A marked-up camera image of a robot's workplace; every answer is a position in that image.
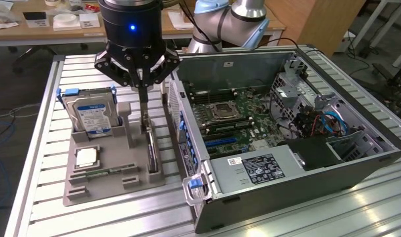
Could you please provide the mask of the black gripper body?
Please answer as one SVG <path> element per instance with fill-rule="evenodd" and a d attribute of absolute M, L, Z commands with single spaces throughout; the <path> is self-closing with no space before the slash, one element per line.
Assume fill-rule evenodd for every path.
<path fill-rule="evenodd" d="M 165 52 L 158 0 L 98 1 L 109 56 L 125 67 L 129 56 L 134 67 L 153 67 Z"/>

